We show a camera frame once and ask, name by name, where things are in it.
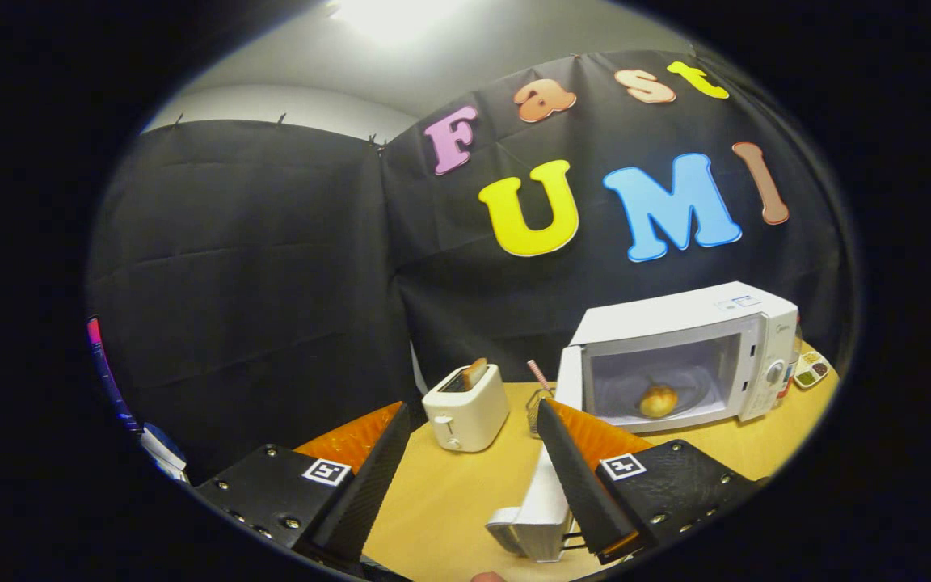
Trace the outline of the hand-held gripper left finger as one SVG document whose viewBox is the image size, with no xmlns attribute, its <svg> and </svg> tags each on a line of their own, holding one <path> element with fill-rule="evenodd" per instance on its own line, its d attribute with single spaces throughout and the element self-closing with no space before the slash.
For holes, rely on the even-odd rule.
<svg viewBox="0 0 931 582">
<path fill-rule="evenodd" d="M 303 445 L 261 445 L 195 490 L 270 544 L 358 567 L 410 435 L 410 410 L 394 402 Z"/>
</svg>

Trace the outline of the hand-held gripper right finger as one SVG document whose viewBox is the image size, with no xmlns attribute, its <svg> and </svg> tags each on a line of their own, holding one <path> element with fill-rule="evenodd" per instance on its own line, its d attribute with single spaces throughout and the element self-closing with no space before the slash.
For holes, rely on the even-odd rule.
<svg viewBox="0 0 931 582">
<path fill-rule="evenodd" d="M 536 428 L 585 549 L 603 564 L 690 538 L 761 488 L 690 442 L 651 445 L 557 400 L 539 402 Z"/>
</svg>

